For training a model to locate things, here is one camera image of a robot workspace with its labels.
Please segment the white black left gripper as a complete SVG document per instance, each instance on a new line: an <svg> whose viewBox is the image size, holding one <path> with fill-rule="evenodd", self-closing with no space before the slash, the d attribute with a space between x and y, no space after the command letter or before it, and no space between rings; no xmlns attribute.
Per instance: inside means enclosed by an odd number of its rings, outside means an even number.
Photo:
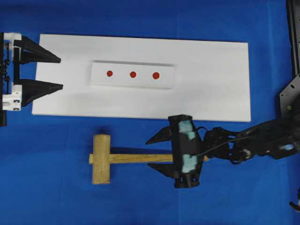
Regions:
<svg viewBox="0 0 300 225"><path fill-rule="evenodd" d="M61 63L61 59L20 33L0 34L0 125L7 125L7 112L63 89L63 84L20 79L20 64Z"/></svg>

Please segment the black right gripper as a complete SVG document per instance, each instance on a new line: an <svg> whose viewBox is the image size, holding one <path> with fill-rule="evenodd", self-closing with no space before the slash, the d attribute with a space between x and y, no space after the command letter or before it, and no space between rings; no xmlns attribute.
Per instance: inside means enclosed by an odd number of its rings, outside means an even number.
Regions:
<svg viewBox="0 0 300 225"><path fill-rule="evenodd" d="M196 128L178 131L172 138L171 127L159 130L145 144L154 144L172 140L173 164L147 165L166 177L174 178L176 188L194 188L200 185L200 175L204 157L214 150L224 147L229 139L209 144L200 137Z"/></svg>

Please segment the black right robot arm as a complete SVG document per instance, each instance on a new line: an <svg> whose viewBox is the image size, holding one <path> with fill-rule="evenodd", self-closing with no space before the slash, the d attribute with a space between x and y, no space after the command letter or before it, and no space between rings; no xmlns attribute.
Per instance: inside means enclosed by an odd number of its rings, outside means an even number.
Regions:
<svg viewBox="0 0 300 225"><path fill-rule="evenodd" d="M200 137L190 115L168 118L169 126L158 131L146 143L172 143L172 164L149 163L148 166L173 178L176 188L193 188L200 184L204 158L229 160L234 165L255 155L281 159L300 151L300 122L296 116L270 120L234 132L215 127Z"/></svg>

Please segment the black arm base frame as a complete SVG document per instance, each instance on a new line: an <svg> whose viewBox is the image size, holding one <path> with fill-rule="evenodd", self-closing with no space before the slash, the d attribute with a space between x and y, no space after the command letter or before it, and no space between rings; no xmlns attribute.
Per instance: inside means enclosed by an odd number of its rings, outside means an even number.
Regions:
<svg viewBox="0 0 300 225"><path fill-rule="evenodd" d="M286 2L291 44L292 80L280 92L281 117L300 120L300 1Z"/></svg>

